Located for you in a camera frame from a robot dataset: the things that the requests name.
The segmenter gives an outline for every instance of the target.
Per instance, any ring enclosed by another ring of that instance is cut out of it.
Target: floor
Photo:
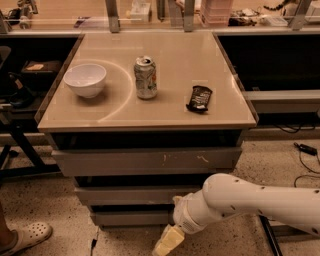
[[[319,130],[296,134],[278,129],[250,131],[232,174],[257,184],[293,186],[295,177],[307,173],[293,143],[304,143],[320,149],[319,138]],[[33,137],[30,140],[42,159],[46,163],[53,163],[51,147],[42,143],[41,138],[38,139]],[[4,137],[0,138],[0,149],[5,141]],[[19,147],[12,149],[20,153],[8,161],[7,167],[30,165]],[[314,170],[320,171],[315,157],[303,155],[303,159]],[[320,187],[320,179],[301,179],[298,186]],[[4,179],[0,198],[10,228],[40,220],[53,227],[50,239],[19,254],[23,256],[88,256],[91,255],[91,241],[96,237],[98,242],[92,253],[94,256],[151,255],[164,229],[164,226],[151,226],[99,230],[93,225],[87,208],[75,196],[71,179],[61,174]],[[297,239],[288,237],[280,242],[284,256],[320,255],[319,239],[294,240]],[[185,241],[170,255],[268,256],[273,253],[259,218],[241,215],[212,224],[195,235],[187,235]]]

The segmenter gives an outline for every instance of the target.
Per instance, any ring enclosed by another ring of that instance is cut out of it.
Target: can lid
[[[136,59],[136,63],[140,66],[149,66],[153,63],[153,60],[149,56],[140,56]]]

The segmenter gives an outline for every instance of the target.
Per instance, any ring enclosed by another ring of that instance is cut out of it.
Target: black cable
[[[319,155],[317,154],[316,156],[317,156],[317,159],[318,159],[318,162],[319,162],[319,165],[320,165]],[[303,162],[302,157],[301,157],[301,151],[300,151],[300,150],[299,150],[299,158],[300,158],[301,164],[302,164],[305,168],[307,168],[309,172],[312,172],[312,173],[315,173],[315,174],[320,174],[320,172],[317,172],[317,171],[311,169],[309,166],[307,166],[307,165]]]
[[[301,179],[301,178],[311,178],[311,179],[320,179],[320,176],[318,177],[318,176],[313,176],[313,175],[308,175],[308,174],[305,174],[305,175],[300,175],[300,176],[298,176],[295,180],[294,180],[294,183],[293,183],[293,185],[294,185],[294,187],[296,188],[297,187],[297,181],[299,180],[299,179]]]
[[[311,169],[309,166],[307,166],[306,164],[305,164],[305,162],[302,160],[302,154],[301,154],[301,145],[299,145],[298,143],[294,143],[294,145],[295,145],[295,147],[297,147],[298,148],[298,150],[299,150],[299,159],[300,159],[300,162],[301,162],[301,164],[309,171],[309,172],[312,172],[312,173],[314,173],[314,174],[320,174],[320,172],[318,172],[318,171],[315,171],[315,170],[313,170],[313,169]],[[316,154],[313,154],[313,155],[315,155],[316,157],[317,157],[317,160],[318,160],[318,164],[320,165],[320,158],[319,158],[319,154],[318,154],[318,151],[316,150]],[[297,181],[299,180],[299,179],[301,179],[301,178],[311,178],[311,179],[320,179],[320,176],[314,176],[314,175],[309,175],[309,174],[304,174],[304,175],[300,175],[300,176],[298,176],[295,180],[294,180],[294,183],[293,183],[293,185],[294,185],[294,187],[297,187]]]
[[[298,127],[293,127],[293,126],[290,126],[290,125],[285,125],[285,128],[289,129],[289,130],[286,130],[285,128],[281,127],[280,125],[276,125],[274,124],[274,126],[276,128],[279,128],[281,131],[284,131],[284,132],[287,132],[287,133],[297,133],[299,131],[304,131],[304,130],[315,130],[316,129],[316,125],[315,124],[310,124],[311,127],[310,128],[303,128],[303,126],[306,125],[306,124],[300,124]]]
[[[92,239],[92,241],[91,241],[90,256],[93,255],[93,249],[96,247],[96,244],[97,244],[97,242],[98,242],[99,229],[100,229],[100,228],[98,227],[98,230],[97,230],[97,232],[96,232],[96,236],[95,236],[95,238]]]

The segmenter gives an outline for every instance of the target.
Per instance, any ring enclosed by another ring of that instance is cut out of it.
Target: cable
[[[317,159],[318,159],[318,163],[319,163],[319,165],[320,165],[319,155],[317,154],[316,156],[317,156]],[[309,166],[307,166],[307,165],[303,162],[302,157],[301,157],[301,151],[300,151],[300,150],[299,150],[299,159],[300,159],[301,164],[302,164],[305,168],[307,168],[309,172],[312,172],[312,173],[315,173],[315,174],[320,174],[320,172],[317,172],[317,171],[311,169]]]
[[[99,230],[100,230],[100,228],[98,227],[98,230],[97,230],[97,232],[96,232],[96,236],[95,236],[95,238],[92,239],[92,241],[91,241],[90,256],[93,255],[93,249],[96,247],[96,244],[97,244],[97,242],[98,242]]]
[[[308,175],[308,174],[300,175],[300,176],[298,176],[298,177],[294,180],[294,183],[293,183],[294,187],[295,187],[295,188],[297,187],[297,181],[298,181],[299,179],[301,179],[301,178],[306,178],[306,177],[312,178],[312,179],[320,179],[320,176],[318,177],[318,176],[313,176],[313,175]]]
[[[318,172],[318,171],[315,171],[315,170],[313,170],[313,169],[311,169],[309,166],[307,166],[305,163],[304,163],[304,161],[302,160],[302,154],[301,154],[301,152],[304,152],[304,153],[306,153],[306,154],[309,154],[309,155],[314,155],[314,156],[316,156],[316,158],[317,158],[317,160],[318,160],[318,164],[319,164],[319,166],[320,166],[320,158],[319,158],[319,154],[318,154],[318,151],[315,149],[315,148],[312,148],[312,147],[309,147],[309,146],[306,146],[306,145],[303,145],[303,144],[298,144],[298,143],[294,143],[294,146],[296,147],[296,148],[298,148],[298,150],[299,150],[299,159],[300,159],[300,162],[301,162],[301,164],[309,171],[309,172],[312,172],[312,173],[314,173],[314,174],[320,174],[320,172]],[[320,179],[320,176],[314,176],[314,175],[309,175],[309,174],[304,174],[304,175],[300,175],[300,176],[298,176],[295,180],[294,180],[294,183],[293,183],[293,185],[294,185],[294,187],[296,188],[297,187],[297,181],[299,180],[299,179],[301,179],[301,178],[311,178],[311,179]]]
[[[279,128],[281,131],[287,132],[287,133],[297,133],[299,131],[303,131],[303,130],[315,130],[316,129],[316,125],[315,124],[310,124],[311,127],[310,128],[303,128],[303,126],[306,124],[300,124],[298,127],[292,127],[289,125],[285,125],[286,128],[288,128],[289,130],[284,129],[283,127],[281,127],[280,125],[276,125],[274,124],[274,126],[276,128]]]

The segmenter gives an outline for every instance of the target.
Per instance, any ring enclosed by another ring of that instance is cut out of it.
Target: cabinet drawer
[[[233,169],[241,147],[55,150],[65,176],[208,173]]]
[[[155,205],[173,204],[174,196],[185,196],[201,189],[199,186],[75,188],[81,203],[93,205]]]
[[[140,226],[173,224],[172,213],[168,211],[92,213],[96,226]]]

